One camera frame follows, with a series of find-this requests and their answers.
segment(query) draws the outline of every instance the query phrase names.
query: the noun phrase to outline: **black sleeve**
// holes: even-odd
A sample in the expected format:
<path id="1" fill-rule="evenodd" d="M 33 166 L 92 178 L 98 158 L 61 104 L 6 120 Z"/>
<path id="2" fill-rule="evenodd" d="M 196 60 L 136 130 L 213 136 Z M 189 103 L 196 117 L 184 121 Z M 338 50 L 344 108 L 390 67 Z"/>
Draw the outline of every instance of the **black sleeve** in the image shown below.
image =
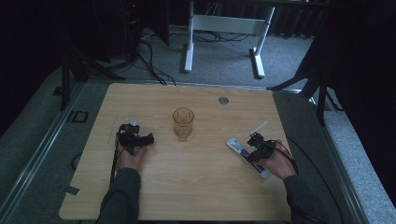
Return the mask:
<path id="1" fill-rule="evenodd" d="M 140 175 L 131 168 L 118 170 L 116 178 L 102 200 L 96 223 L 137 223 L 139 215 Z"/>
<path id="2" fill-rule="evenodd" d="M 322 200 L 297 175 L 283 180 L 291 209 L 291 223 L 328 223 L 329 217 Z"/>

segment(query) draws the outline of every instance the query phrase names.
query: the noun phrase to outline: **wooden table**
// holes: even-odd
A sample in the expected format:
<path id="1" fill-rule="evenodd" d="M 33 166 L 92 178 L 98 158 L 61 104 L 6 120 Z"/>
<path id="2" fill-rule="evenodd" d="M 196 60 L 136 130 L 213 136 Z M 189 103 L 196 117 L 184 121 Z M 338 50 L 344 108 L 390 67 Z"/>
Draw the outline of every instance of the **wooden table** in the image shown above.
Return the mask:
<path id="1" fill-rule="evenodd" d="M 227 97 L 229 103 L 219 103 Z M 179 142 L 173 112 L 194 113 L 192 134 Z M 141 119 L 140 135 L 153 133 L 141 167 L 140 220 L 290 220 L 283 182 L 263 179 L 225 142 L 261 125 L 265 139 L 289 148 L 271 92 L 213 87 L 112 84 L 106 94 L 60 210 L 64 219 L 97 219 L 109 186 L 118 128 Z"/>

